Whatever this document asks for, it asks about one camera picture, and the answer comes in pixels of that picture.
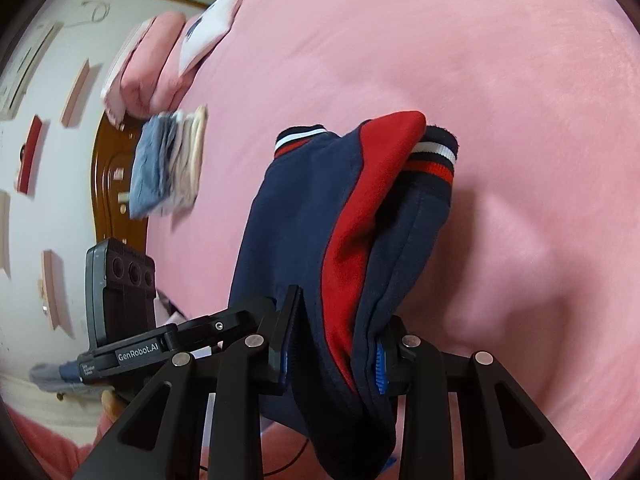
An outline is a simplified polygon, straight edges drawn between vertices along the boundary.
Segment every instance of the folded blue cloth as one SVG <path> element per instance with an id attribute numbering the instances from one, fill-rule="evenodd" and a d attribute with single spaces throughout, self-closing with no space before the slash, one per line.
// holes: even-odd
<path id="1" fill-rule="evenodd" d="M 168 156 L 176 130 L 172 114 L 156 115 L 142 127 L 131 171 L 131 218 L 148 216 L 169 196 Z"/>

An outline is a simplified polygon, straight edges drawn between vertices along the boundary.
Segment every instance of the black cable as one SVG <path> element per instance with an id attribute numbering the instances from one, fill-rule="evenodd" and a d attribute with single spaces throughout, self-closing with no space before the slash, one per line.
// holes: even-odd
<path id="1" fill-rule="evenodd" d="M 282 466 L 281 468 L 278 468 L 274 471 L 271 471 L 269 473 L 265 473 L 264 476 L 273 476 L 273 475 L 277 475 L 278 473 L 282 473 L 285 469 L 289 469 L 292 465 L 294 465 L 298 459 L 302 456 L 302 454 L 305 452 L 306 446 L 309 443 L 309 439 L 305 440 L 305 443 L 302 445 L 302 447 L 300 448 L 300 451 L 298 452 L 298 454 L 293 457 L 293 459 L 291 460 L 291 462 L 289 462 L 287 465 Z M 204 467 L 203 465 L 200 466 L 200 469 L 202 469 L 203 471 L 208 471 L 209 469 Z"/>

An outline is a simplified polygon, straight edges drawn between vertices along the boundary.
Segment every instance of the gray cloth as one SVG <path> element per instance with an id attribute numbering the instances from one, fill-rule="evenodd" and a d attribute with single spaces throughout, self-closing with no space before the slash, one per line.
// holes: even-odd
<path id="1" fill-rule="evenodd" d="M 172 114 L 151 117 L 142 127 L 131 171 L 131 218 L 148 216 L 169 196 L 168 159 L 176 129 Z"/>
<path id="2" fill-rule="evenodd" d="M 43 392 L 74 394 L 85 399 L 100 399 L 103 390 L 110 386 L 87 386 L 82 383 L 67 383 L 60 375 L 60 365 L 42 363 L 29 370 L 29 380 Z"/>

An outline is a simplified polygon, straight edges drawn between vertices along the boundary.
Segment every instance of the navy jacket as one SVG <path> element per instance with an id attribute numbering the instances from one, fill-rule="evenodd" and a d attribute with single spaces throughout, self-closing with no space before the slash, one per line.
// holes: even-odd
<path id="1" fill-rule="evenodd" d="M 420 112 L 344 137 L 316 124 L 276 140 L 230 304 L 261 294 L 280 305 L 288 285 L 302 287 L 289 386 L 261 411 L 307 434 L 335 480 L 374 479 L 395 446 L 394 407 L 376 387 L 376 336 L 447 218 L 457 153 L 456 139 Z"/>

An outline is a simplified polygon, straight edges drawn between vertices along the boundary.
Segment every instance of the black mount bracket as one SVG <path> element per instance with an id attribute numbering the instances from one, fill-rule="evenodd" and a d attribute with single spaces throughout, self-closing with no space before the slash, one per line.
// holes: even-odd
<path id="1" fill-rule="evenodd" d="M 302 290 L 292 285 L 278 311 L 257 298 L 82 355 L 84 382 L 110 381 L 132 401 L 74 480 L 195 480 L 210 392 L 209 480 L 262 480 L 258 396 L 286 389 L 288 338 L 301 304 Z M 492 355 L 442 353 L 407 334 L 399 317 L 380 344 L 385 395 L 406 395 L 400 480 L 453 480 L 449 392 L 458 395 L 467 480 L 589 480 Z M 213 354 L 188 353 L 203 346 Z"/>
<path id="2" fill-rule="evenodd" d="M 381 334 L 386 395 L 406 394 L 399 480 L 453 480 L 449 392 L 458 396 L 466 480 L 589 480 L 553 425 L 488 352 L 440 352 L 393 316 Z"/>

